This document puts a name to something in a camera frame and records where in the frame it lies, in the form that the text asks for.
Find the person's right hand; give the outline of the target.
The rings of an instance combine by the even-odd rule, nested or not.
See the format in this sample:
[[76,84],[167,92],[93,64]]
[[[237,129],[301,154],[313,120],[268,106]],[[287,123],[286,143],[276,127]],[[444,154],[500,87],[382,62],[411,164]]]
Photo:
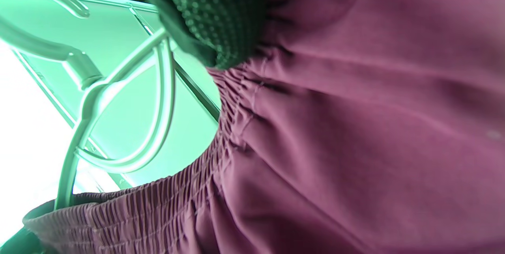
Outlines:
[[204,66],[229,69],[255,51],[267,0],[133,0],[153,4],[175,43]]

